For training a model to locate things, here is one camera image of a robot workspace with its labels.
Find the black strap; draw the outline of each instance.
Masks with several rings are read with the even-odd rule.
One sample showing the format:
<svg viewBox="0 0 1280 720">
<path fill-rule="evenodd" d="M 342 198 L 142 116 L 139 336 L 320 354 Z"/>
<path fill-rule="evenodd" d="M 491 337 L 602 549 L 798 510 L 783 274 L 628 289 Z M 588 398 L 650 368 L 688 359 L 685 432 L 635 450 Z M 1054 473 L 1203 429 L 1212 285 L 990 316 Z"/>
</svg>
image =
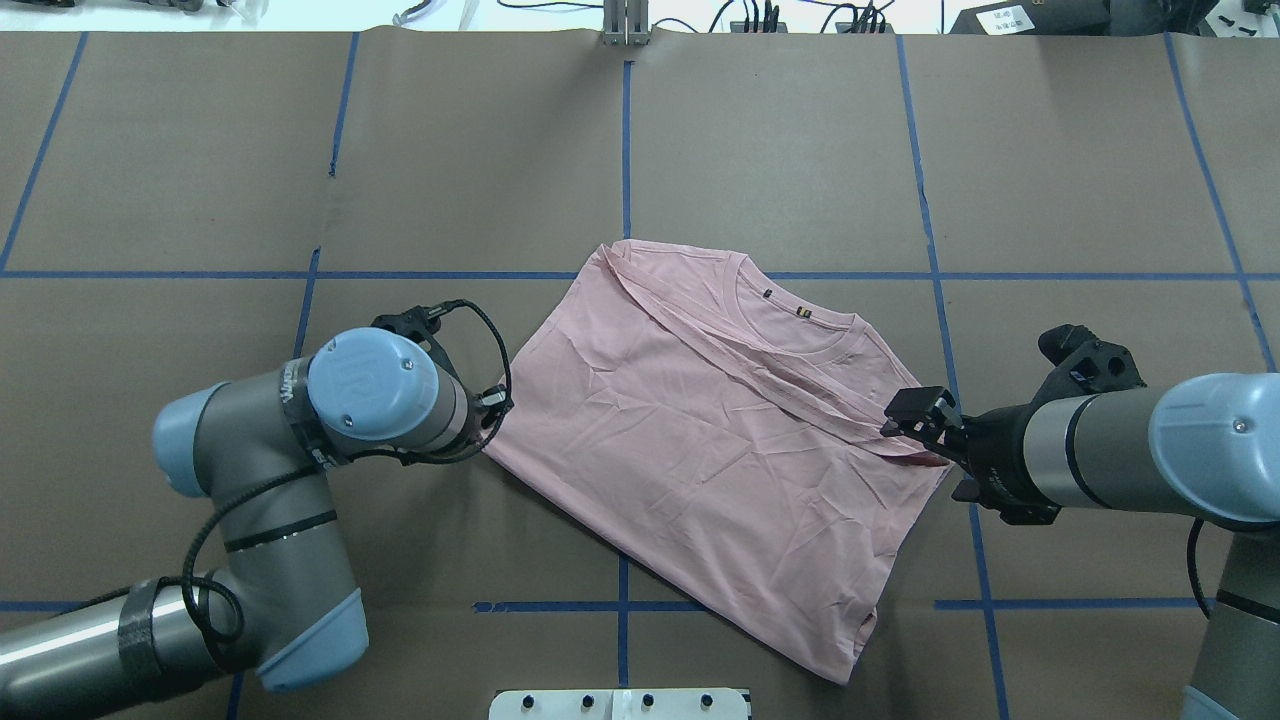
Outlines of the black strap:
<svg viewBox="0 0 1280 720">
<path fill-rule="evenodd" d="M 1270 605 L 1263 605 L 1256 600 L 1249 600 L 1244 596 L 1235 594 L 1230 591 L 1217 591 L 1217 601 L 1222 605 L 1230 605 L 1231 607 L 1239 610 L 1240 612 L 1248 612 L 1254 618 L 1262 618 L 1270 623 L 1280 624 L 1280 610 L 1271 607 Z"/>
<path fill-rule="evenodd" d="M 168 674 L 156 652 L 151 612 L 160 593 L 160 582 L 143 580 L 129 589 L 120 606 L 115 635 L 124 676 L 140 698 L 159 702 L 200 687 L 193 679 Z"/>
<path fill-rule="evenodd" d="M 307 370 L 310 363 L 296 357 L 284 364 L 280 369 L 280 405 L 284 407 L 284 419 L 293 430 L 293 437 L 298 445 L 307 451 L 311 460 L 321 470 L 333 470 L 339 465 L 351 462 L 329 441 L 324 432 L 324 424 L 311 406 L 311 396 L 307 392 Z"/>
<path fill-rule="evenodd" d="M 282 539 L 282 538 L 287 538 L 289 536 L 301 533 L 302 530 L 310 530 L 311 528 L 315 528 L 316 525 L 323 525 L 325 523 L 332 523 L 332 521 L 334 521 L 337 519 L 338 519 L 338 512 L 335 510 L 330 510 L 328 512 L 320 512 L 319 515 L 312 515 L 310 518 L 303 518 L 303 519 L 298 520 L 297 523 L 289 523 L 287 525 L 279 525 L 276 528 L 271 528 L 270 530 L 262 530 L 261 533 L 253 533 L 252 536 L 244 536 L 242 538 L 236 538 L 236 539 L 232 539 L 232 541 L 227 541 L 227 542 L 223 543 L 223 548 L 227 550 L 228 553 L 237 552 L 237 551 L 241 551 L 241 550 L 248 550 L 251 547 L 255 547 L 255 546 L 259 546 L 259 544 L 264 544 L 264 543 L 269 543 L 271 541 L 278 541 L 278 539 Z"/>
<path fill-rule="evenodd" d="M 205 573 L 205 579 L 212 580 L 215 573 L 218 573 L 218 570 L 210 570 L 209 573 Z M 209 592 L 209 588 L 206 587 L 197 588 L 196 609 L 200 612 L 209 615 L 212 611 L 212 605 L 210 603 L 211 597 L 212 593 Z M 227 673 L 228 675 L 234 675 L 236 673 L 243 670 L 243 667 L 237 667 L 236 665 L 232 664 L 232 661 L 227 657 L 227 653 L 223 652 L 223 646 L 218 644 L 218 641 L 215 641 L 212 635 L 201 633 L 201 637 L 204 637 L 205 639 L 205 651 L 209 652 L 209 657 L 214 661 L 214 665 L 218 665 L 218 667 L 221 669 L 223 673 Z"/>
<path fill-rule="evenodd" d="M 1080 415 L 1084 414 L 1084 409 L 1092 405 L 1097 398 L 1098 396 L 1094 395 L 1082 402 L 1080 406 L 1075 409 L 1075 414 L 1071 415 L 1071 421 L 1066 424 L 1066 466 L 1071 469 L 1071 478 L 1075 479 L 1075 484 L 1080 488 L 1080 492 L 1088 496 L 1088 498 L 1093 502 L 1097 502 L 1100 506 L 1106 507 L 1107 510 L 1114 510 L 1110 505 L 1103 502 L 1101 497 L 1093 493 L 1089 484 L 1084 482 L 1084 477 L 1080 475 L 1080 466 L 1075 461 L 1075 427 L 1080 423 Z"/>
</svg>

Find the white bracket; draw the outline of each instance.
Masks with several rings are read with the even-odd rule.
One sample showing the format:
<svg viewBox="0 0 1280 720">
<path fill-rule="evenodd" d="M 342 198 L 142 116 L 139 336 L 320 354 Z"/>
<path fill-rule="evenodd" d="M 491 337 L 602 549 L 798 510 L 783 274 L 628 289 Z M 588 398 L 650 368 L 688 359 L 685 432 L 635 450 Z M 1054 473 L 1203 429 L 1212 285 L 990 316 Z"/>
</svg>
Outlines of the white bracket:
<svg viewBox="0 0 1280 720">
<path fill-rule="evenodd" d="M 649 45 L 649 0 L 604 0 L 605 45 Z"/>
<path fill-rule="evenodd" d="M 489 720 L 751 720 L 750 698 L 731 688 L 507 691 Z"/>
</svg>

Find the light blue joint cover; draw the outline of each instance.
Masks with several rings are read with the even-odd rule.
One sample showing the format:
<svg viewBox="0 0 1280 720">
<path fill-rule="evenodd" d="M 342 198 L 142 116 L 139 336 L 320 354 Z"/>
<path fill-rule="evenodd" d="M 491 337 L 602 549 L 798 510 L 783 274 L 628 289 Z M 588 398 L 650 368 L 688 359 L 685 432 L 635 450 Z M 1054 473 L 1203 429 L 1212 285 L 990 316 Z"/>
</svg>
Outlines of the light blue joint cover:
<svg viewBox="0 0 1280 720">
<path fill-rule="evenodd" d="M 1280 374 L 1201 375 L 1151 414 L 1151 455 L 1188 502 L 1235 523 L 1280 521 Z"/>
<path fill-rule="evenodd" d="M 156 464 L 169 479 L 169 487 L 187 497 L 206 495 L 196 478 L 196 428 L 209 398 L 225 384 L 230 383 L 218 383 L 165 405 L 151 428 L 151 451 Z"/>
<path fill-rule="evenodd" d="M 1185 701 L 1179 720 L 1240 720 L 1234 712 L 1190 685 L 1183 689 L 1183 694 Z"/>
<path fill-rule="evenodd" d="M 262 687 L 273 693 L 296 691 L 328 680 L 351 667 L 369 647 L 365 603 L 360 588 L 325 612 L 257 669 Z"/>
<path fill-rule="evenodd" d="M 332 430 L 387 442 L 413 430 L 435 405 L 440 378 L 416 342 L 379 328 L 356 328 L 311 360 L 307 392 Z"/>
</svg>

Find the wrinkled fabric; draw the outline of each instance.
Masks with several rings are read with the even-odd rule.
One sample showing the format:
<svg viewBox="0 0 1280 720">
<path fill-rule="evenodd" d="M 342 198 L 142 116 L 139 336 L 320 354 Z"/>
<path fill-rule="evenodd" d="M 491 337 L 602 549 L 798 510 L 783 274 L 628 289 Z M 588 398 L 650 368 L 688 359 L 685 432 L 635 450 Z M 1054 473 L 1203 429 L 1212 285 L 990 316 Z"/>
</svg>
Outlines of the wrinkled fabric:
<svg viewBox="0 0 1280 720">
<path fill-rule="evenodd" d="M 884 438 L 918 386 L 858 315 L 740 252 L 599 247 L 512 364 L 485 450 L 639 562 L 846 683 L 947 468 Z"/>
</svg>

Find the black cable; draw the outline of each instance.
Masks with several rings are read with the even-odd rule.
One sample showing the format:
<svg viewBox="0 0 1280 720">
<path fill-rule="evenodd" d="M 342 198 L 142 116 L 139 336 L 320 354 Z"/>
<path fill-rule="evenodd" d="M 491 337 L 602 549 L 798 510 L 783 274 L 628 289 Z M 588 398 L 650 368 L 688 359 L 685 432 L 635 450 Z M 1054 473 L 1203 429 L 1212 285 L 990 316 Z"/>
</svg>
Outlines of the black cable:
<svg viewBox="0 0 1280 720">
<path fill-rule="evenodd" d="M 215 580 L 206 580 L 204 578 L 200 579 L 202 582 L 197 583 L 196 556 L 200 555 L 200 548 L 205 546 L 205 541 L 207 541 L 209 536 L 212 534 L 218 523 L 220 523 L 232 510 L 236 510 L 241 505 L 244 505 L 265 492 L 270 492 L 300 478 L 314 475 L 316 471 L 316 468 L 301 468 L 242 492 L 232 498 L 230 502 L 227 502 L 218 507 L 218 510 L 214 510 L 214 514 L 205 521 L 204 527 L 200 528 L 200 532 L 196 533 L 196 537 L 191 541 L 191 547 L 187 548 L 187 557 L 182 561 L 179 585 L 182 585 L 182 603 L 187 609 L 187 615 L 191 616 L 191 621 L 200 628 L 200 633 L 205 635 L 205 639 L 221 643 L 234 642 L 239 638 L 241 633 L 244 632 L 244 610 L 241 607 L 239 600 L 236 598 L 236 593 L 233 593 L 227 585 Z M 197 584 L 207 587 L 207 589 L 218 593 L 227 601 L 228 605 L 232 606 L 232 614 L 236 616 L 236 624 L 232 626 L 232 632 L 223 633 L 215 628 L 212 620 L 209 619 L 209 609 L 201 609 L 196 602 L 195 588 Z"/>
<path fill-rule="evenodd" d="M 692 32 L 698 32 L 696 29 L 694 29 L 694 26 L 691 26 L 691 24 L 686 23 L 685 20 L 682 20 L 682 19 L 680 19 L 680 18 L 662 18 L 660 20 L 655 20 L 655 22 L 653 23 L 653 27 L 658 27 L 658 26 L 660 26 L 662 23 L 680 23 L 680 24 L 682 24 L 682 26 L 687 27 L 689 29 L 691 29 Z"/>
<path fill-rule="evenodd" d="M 1204 520 L 1197 518 L 1192 523 L 1190 534 L 1187 536 L 1187 579 L 1192 582 L 1192 594 L 1196 596 L 1196 605 L 1201 607 L 1204 618 L 1208 618 L 1208 602 L 1204 601 L 1204 589 L 1199 584 L 1199 570 L 1196 568 L 1196 546 L 1199 544 L 1199 532 L 1203 528 Z"/>
<path fill-rule="evenodd" d="M 724 15 L 724 10 L 728 10 L 728 6 L 732 5 L 733 3 L 737 3 L 737 0 L 724 0 L 724 4 L 721 5 L 721 9 L 716 12 L 716 17 L 712 19 L 712 27 L 707 28 L 707 32 L 716 31 L 716 23 L 719 22 L 721 17 Z"/>
<path fill-rule="evenodd" d="M 206 578 L 192 578 L 192 583 L 197 588 L 206 589 L 206 591 L 210 591 L 210 592 L 214 592 L 214 593 L 218 593 L 218 594 L 223 594 L 227 591 L 227 585 L 223 585 L 220 583 L 215 583 L 215 582 L 209 580 Z M 182 578 L 172 578 L 172 577 L 168 577 L 168 575 L 163 575 L 160 578 L 156 578 L 156 587 L 160 587 L 160 588 L 168 588 L 168 587 L 174 587 L 174 585 L 179 585 L 179 584 L 182 584 Z M 116 588 L 116 589 L 114 589 L 111 592 L 102 593 L 102 594 L 100 594 L 97 597 L 86 600 L 84 602 L 81 602 L 81 603 L 77 603 L 74 607 L 70 607 L 68 610 L 63 610 L 61 612 L 59 612 L 59 615 L 67 615 L 68 612 L 76 612 L 78 610 L 84 610 L 86 607 L 93 607 L 95 605 L 102 605 L 104 602 L 113 601 L 113 600 L 115 600 L 118 597 L 124 597 L 124 596 L 129 594 L 132 591 L 133 591 L 133 585 L 125 585 L 123 588 Z"/>
<path fill-rule="evenodd" d="M 489 328 L 489 332 L 493 334 L 494 342 L 498 343 L 498 354 L 502 356 L 502 375 L 507 384 L 507 402 L 509 405 L 512 402 L 511 357 L 507 355 L 507 343 L 503 342 L 502 333 L 498 332 L 498 327 L 493 324 L 493 320 L 489 319 L 489 315 L 486 315 L 485 311 L 481 310 L 479 305 L 471 302 L 470 300 L 449 300 L 447 302 L 442 302 L 440 306 L 444 307 L 444 314 L 452 313 L 458 307 L 467 307 L 472 313 L 475 313 L 476 316 L 479 316 L 480 320 L 484 322 L 484 324 Z M 506 419 L 506 416 L 507 416 L 506 413 L 498 414 L 498 418 L 493 423 L 493 428 L 489 429 L 489 434 L 485 436 L 485 438 L 481 439 L 480 442 L 472 445 L 470 448 L 463 450 L 457 455 L 449 455 L 442 457 L 438 455 L 422 455 L 419 452 L 407 452 L 403 450 L 384 450 L 375 447 L 372 450 L 356 452 L 349 456 L 349 460 L 360 460 L 361 457 L 378 456 L 378 457 L 394 457 L 407 465 L 412 465 L 415 462 L 420 462 L 424 465 L 452 465 L 454 462 L 461 462 L 463 460 L 479 455 L 480 451 L 483 451 L 485 446 L 488 446 L 493 441 L 493 438 L 498 434 L 498 430 L 502 428 L 502 421 L 503 419 Z"/>
<path fill-rule="evenodd" d="M 832 8 L 829 13 L 827 13 L 827 19 L 822 20 L 822 29 L 818 31 L 818 35 L 822 35 L 822 33 L 827 32 L 827 26 L 831 24 L 831 18 L 835 18 L 836 13 L 844 10 L 845 8 L 849 8 L 850 10 L 854 12 L 854 20 L 856 22 L 858 20 L 858 5 L 854 5 L 852 3 L 841 3 L 841 4 L 836 5 L 835 8 Z"/>
<path fill-rule="evenodd" d="M 511 8 L 512 10 L 532 10 L 536 8 L 558 8 L 558 6 L 594 8 L 596 10 L 604 9 L 604 5 L 591 5 L 590 3 L 567 3 L 564 0 L 556 0 L 554 3 L 534 3 L 532 5 L 512 5 L 511 3 L 507 3 L 507 0 L 498 0 L 498 4 L 502 5 L 503 8 Z"/>
<path fill-rule="evenodd" d="M 421 12 L 422 12 L 422 10 L 425 10 L 425 9 L 426 9 L 426 6 L 428 6 L 428 5 L 430 5 L 430 4 L 431 4 L 431 0 L 422 0 L 422 1 L 421 1 L 421 3 L 419 3 L 417 5 L 413 5 L 413 6 L 412 6 L 412 8 L 410 8 L 408 10 L 404 10 L 403 13 L 401 13 L 401 14 L 399 14 L 399 22 L 404 22 L 404 20 L 407 20 L 407 19 L 408 19 L 408 17 L 410 17 L 410 15 L 412 15 L 413 13 L 421 13 Z"/>
<path fill-rule="evenodd" d="M 876 17 L 879 10 L 876 9 L 876 3 L 868 0 L 867 8 L 863 9 L 861 17 L 858 18 L 858 32 L 868 33 L 876 29 Z"/>
</svg>

